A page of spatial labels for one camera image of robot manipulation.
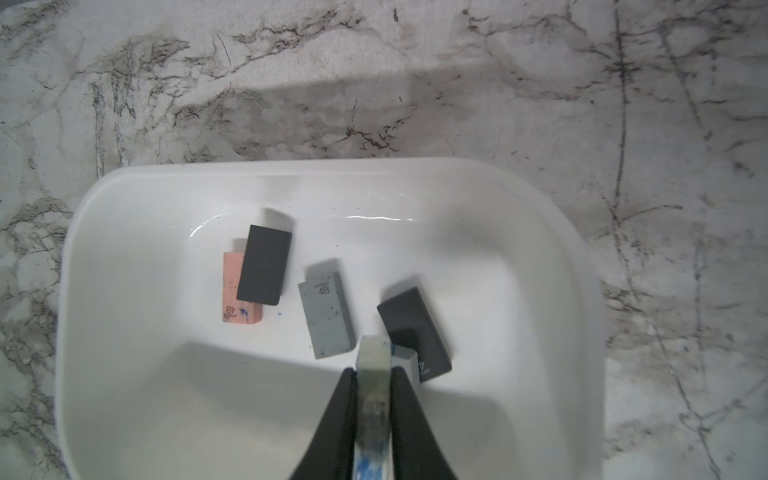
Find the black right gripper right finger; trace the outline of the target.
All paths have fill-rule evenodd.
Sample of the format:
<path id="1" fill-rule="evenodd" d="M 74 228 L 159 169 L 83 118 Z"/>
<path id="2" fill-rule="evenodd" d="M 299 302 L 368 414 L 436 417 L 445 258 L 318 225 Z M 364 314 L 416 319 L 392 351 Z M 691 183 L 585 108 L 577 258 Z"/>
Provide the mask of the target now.
<path id="1" fill-rule="evenodd" d="M 396 480 L 457 479 L 401 367 L 391 370 L 390 422 Z"/>

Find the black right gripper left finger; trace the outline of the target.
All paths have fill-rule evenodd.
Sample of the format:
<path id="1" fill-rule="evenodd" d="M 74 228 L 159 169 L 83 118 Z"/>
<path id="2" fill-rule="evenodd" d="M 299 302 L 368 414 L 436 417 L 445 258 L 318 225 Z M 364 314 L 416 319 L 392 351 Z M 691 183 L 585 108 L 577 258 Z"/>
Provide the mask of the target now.
<path id="1" fill-rule="evenodd" d="M 358 422 L 356 371 L 345 369 L 291 480 L 350 480 Z"/>

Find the black eraser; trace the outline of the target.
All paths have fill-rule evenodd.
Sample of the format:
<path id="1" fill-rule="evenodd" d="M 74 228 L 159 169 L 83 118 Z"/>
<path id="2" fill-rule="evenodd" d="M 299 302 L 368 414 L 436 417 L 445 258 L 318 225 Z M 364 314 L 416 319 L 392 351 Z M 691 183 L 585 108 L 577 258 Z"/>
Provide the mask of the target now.
<path id="1" fill-rule="evenodd" d="M 377 311 L 392 343 L 416 352 L 421 383 L 452 371 L 448 351 L 417 287 L 384 300 Z"/>
<path id="2" fill-rule="evenodd" d="M 292 233 L 251 225 L 237 298 L 261 305 L 279 304 Z"/>

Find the grey eraser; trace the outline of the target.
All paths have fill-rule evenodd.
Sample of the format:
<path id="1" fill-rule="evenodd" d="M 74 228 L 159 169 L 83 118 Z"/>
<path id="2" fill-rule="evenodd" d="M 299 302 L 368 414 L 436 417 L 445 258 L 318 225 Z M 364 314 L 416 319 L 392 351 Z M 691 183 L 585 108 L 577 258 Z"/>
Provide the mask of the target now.
<path id="1" fill-rule="evenodd" d="M 309 277 L 298 287 L 315 358 L 352 351 L 357 337 L 339 273 Z"/>
<path id="2" fill-rule="evenodd" d="M 417 352 L 413 349 L 392 344 L 391 367 L 402 368 L 412 387 L 417 390 L 420 386 L 419 361 Z"/>

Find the pink eraser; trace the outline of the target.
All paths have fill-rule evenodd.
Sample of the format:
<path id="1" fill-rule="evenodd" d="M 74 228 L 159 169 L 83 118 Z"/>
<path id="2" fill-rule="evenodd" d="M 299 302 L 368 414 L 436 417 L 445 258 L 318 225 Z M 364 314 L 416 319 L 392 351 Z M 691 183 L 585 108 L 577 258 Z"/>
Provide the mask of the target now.
<path id="1" fill-rule="evenodd" d="M 239 325 L 254 325 L 262 320 L 262 305 L 237 298 L 244 254 L 225 252 L 222 275 L 222 321 Z"/>

